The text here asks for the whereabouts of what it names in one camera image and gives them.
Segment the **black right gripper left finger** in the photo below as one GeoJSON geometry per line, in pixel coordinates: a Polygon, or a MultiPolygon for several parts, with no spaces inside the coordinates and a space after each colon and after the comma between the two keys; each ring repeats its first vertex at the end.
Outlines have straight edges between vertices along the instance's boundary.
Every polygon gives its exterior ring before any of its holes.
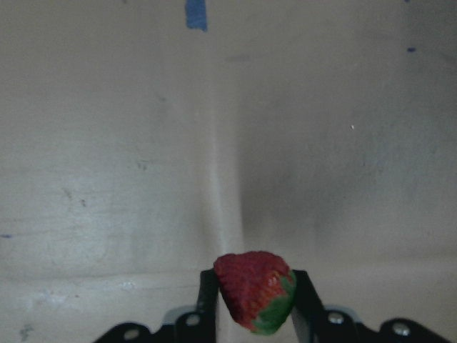
{"type": "Polygon", "coordinates": [[[216,342],[216,312],[219,297],[219,281],[213,269],[200,273],[200,287],[196,313],[200,316],[198,325],[199,342],[216,342]]]}

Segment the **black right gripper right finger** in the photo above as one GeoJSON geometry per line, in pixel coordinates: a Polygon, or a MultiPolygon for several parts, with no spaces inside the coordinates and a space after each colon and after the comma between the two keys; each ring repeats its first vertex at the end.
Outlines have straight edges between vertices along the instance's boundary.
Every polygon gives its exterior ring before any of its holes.
{"type": "Polygon", "coordinates": [[[296,291],[291,318],[293,328],[301,343],[319,342],[318,320],[323,312],[323,304],[306,271],[294,269],[296,291]]]}

